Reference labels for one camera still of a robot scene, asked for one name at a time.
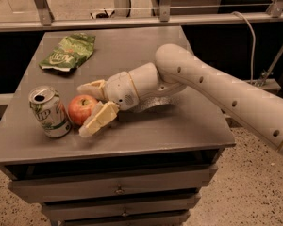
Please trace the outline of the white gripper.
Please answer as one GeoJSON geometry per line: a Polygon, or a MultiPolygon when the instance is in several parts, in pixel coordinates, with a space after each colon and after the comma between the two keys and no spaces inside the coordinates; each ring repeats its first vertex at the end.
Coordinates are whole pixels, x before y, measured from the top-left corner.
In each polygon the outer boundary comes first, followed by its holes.
{"type": "Polygon", "coordinates": [[[82,84],[77,87],[77,92],[108,101],[96,104],[91,115],[79,128],[81,137],[91,137],[112,122],[117,117],[119,107],[121,110],[128,110],[139,103],[138,94],[127,72],[117,73],[107,81],[97,80],[82,84]]]}

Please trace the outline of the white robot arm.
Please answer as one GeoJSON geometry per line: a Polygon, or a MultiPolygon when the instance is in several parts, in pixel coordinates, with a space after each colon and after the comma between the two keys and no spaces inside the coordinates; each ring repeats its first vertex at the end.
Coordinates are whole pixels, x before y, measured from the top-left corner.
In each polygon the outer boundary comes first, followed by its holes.
{"type": "Polygon", "coordinates": [[[99,103],[79,129],[90,137],[151,97],[175,94],[186,87],[199,91],[240,125],[283,155],[283,99],[223,73],[175,44],[160,46],[155,63],[113,75],[77,88],[99,103]]]}

